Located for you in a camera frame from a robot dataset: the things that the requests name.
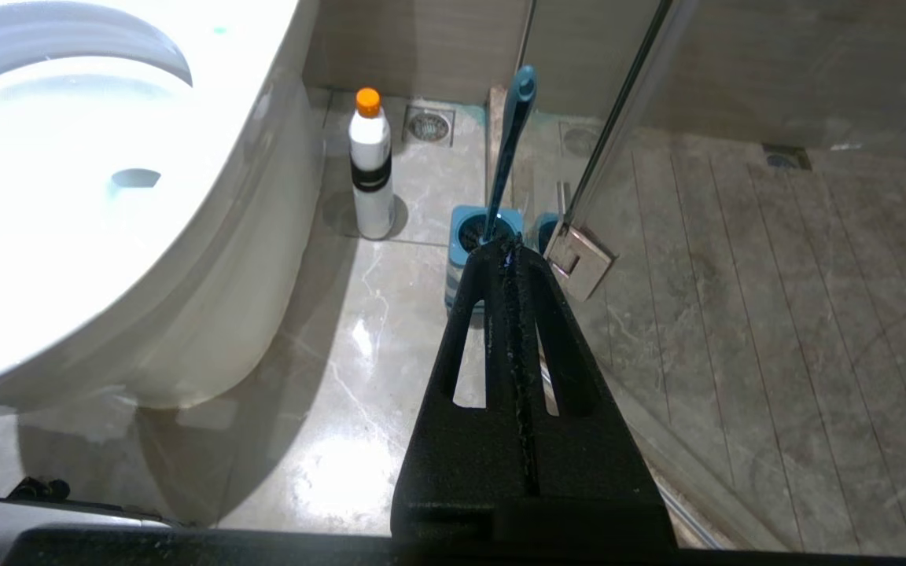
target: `blue toilet brush handle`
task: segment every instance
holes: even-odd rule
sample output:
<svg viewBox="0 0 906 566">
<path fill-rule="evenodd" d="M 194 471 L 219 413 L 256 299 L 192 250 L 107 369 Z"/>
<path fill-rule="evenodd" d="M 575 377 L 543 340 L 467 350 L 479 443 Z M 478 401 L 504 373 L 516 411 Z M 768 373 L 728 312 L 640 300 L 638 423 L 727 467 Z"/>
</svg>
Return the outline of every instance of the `blue toilet brush handle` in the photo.
<svg viewBox="0 0 906 566">
<path fill-rule="evenodd" d="M 490 241 L 494 235 L 495 218 L 499 215 L 499 205 L 506 192 L 506 183 L 513 169 L 515 148 L 519 142 L 519 134 L 526 125 L 529 111 L 533 108 L 536 99 L 536 71 L 531 65 L 524 65 L 513 78 L 513 86 L 506 93 L 506 110 L 503 111 L 503 143 L 499 147 L 499 164 L 495 168 L 495 178 L 492 183 L 492 202 L 488 204 L 488 216 L 484 222 L 484 235 L 481 243 Z"/>
</svg>

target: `beige wall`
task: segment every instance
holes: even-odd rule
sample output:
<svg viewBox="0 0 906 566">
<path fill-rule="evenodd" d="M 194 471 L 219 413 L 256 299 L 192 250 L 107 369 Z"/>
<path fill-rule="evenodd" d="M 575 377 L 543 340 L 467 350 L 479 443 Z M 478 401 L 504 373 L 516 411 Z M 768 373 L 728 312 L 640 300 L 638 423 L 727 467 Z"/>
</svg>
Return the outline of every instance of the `beige wall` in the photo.
<svg viewBox="0 0 906 566">
<path fill-rule="evenodd" d="M 321 0 L 307 86 L 481 104 L 517 64 L 529 0 Z"/>
<path fill-rule="evenodd" d="M 658 0 L 536 0 L 524 62 L 541 112 L 606 119 Z"/>
<path fill-rule="evenodd" d="M 704 0 L 647 124 L 805 147 L 906 145 L 906 0 Z"/>
<path fill-rule="evenodd" d="M 536 0 L 538 108 L 605 118 L 657 0 Z M 644 124 L 906 153 L 906 0 L 701 0 Z"/>
</svg>

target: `shower floor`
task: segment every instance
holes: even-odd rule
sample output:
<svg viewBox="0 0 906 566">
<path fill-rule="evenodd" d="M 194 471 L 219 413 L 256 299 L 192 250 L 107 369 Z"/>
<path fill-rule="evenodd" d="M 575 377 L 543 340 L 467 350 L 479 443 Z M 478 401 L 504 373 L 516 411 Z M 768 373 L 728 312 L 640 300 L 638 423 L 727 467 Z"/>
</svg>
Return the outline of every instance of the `shower floor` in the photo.
<svg viewBox="0 0 906 566">
<path fill-rule="evenodd" d="M 629 150 L 593 212 L 618 258 L 574 305 L 615 393 L 788 548 L 906 555 L 906 161 Z"/>
</svg>

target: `cleaning bottle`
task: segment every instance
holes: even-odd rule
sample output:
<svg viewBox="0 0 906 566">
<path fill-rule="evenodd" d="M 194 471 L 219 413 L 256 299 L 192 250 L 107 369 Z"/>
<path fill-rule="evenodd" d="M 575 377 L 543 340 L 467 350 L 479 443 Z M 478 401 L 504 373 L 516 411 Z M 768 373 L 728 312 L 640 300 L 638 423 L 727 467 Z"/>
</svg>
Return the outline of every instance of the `cleaning bottle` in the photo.
<svg viewBox="0 0 906 566">
<path fill-rule="evenodd" d="M 373 240 L 387 236 L 393 226 L 391 140 L 380 93 L 362 89 L 355 94 L 355 115 L 348 125 L 352 148 L 352 191 L 359 232 Z"/>
</svg>

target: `metal drain cover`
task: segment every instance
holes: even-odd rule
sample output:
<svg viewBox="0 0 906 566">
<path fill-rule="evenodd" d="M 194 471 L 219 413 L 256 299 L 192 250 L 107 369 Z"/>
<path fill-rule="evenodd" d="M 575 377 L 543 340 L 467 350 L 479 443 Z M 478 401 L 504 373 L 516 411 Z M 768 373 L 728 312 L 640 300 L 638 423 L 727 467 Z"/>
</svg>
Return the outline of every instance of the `metal drain cover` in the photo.
<svg viewBox="0 0 906 566">
<path fill-rule="evenodd" d="M 421 112 L 407 120 L 407 131 L 414 136 L 414 139 L 437 142 L 449 135 L 450 125 L 445 118 L 438 114 Z"/>
<path fill-rule="evenodd" d="M 562 136 L 562 143 L 565 151 L 575 157 L 589 157 L 593 155 L 593 148 L 599 139 L 600 136 L 588 128 L 569 127 Z"/>
<path fill-rule="evenodd" d="M 772 167 L 812 171 L 812 165 L 809 164 L 809 156 L 806 155 L 805 148 L 762 143 L 761 149 L 764 150 L 764 158 L 767 160 L 767 164 Z"/>
</svg>

